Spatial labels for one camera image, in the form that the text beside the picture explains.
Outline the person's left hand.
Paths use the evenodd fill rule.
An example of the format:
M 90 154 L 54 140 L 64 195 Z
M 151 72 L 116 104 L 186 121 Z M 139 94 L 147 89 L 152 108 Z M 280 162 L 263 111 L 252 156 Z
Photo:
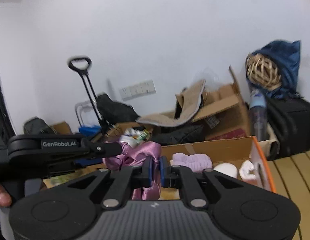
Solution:
M 0 184 L 0 206 L 8 207 L 11 205 L 11 196 L 5 188 Z

